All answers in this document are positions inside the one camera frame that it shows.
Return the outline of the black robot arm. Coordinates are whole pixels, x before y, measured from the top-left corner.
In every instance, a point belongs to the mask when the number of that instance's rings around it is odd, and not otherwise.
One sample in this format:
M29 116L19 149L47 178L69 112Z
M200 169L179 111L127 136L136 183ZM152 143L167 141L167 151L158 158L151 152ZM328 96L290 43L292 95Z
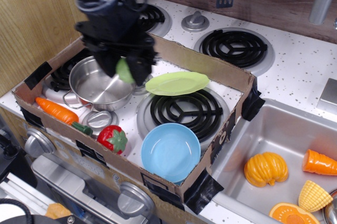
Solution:
M152 72L157 53L154 39L139 25L147 0L76 0L87 20L75 24L82 41L101 69L113 77L124 57L131 77L140 86Z

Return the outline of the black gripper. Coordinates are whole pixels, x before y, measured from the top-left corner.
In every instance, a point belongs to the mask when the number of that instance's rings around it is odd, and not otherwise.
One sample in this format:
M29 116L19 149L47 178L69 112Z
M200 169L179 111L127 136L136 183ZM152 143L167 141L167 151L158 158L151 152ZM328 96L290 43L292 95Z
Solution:
M157 52L153 39L138 24L140 6L136 0L76 0L87 21L75 24L96 62L109 77L126 57L132 78L140 86L152 73Z

